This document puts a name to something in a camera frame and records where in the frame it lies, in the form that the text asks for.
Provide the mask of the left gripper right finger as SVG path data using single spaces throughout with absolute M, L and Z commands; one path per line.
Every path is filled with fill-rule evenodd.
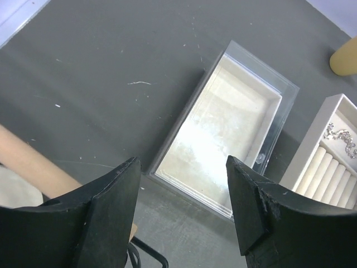
M 226 172 L 248 267 L 356 266 L 356 211 L 299 195 L 234 156 Z

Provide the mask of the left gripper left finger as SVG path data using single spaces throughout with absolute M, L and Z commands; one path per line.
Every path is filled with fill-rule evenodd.
M 1 208 L 2 267 L 124 267 L 141 162 L 37 207 Z

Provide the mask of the beige ring tray drawer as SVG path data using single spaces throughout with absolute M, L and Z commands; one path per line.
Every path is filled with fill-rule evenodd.
M 356 209 L 356 105 L 327 97 L 279 182 L 315 201 Z

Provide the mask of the beige jewelry box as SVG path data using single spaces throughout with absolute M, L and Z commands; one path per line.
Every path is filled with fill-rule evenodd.
M 231 41 L 189 98 L 148 176 L 232 219 L 228 156 L 264 174 L 298 91 Z

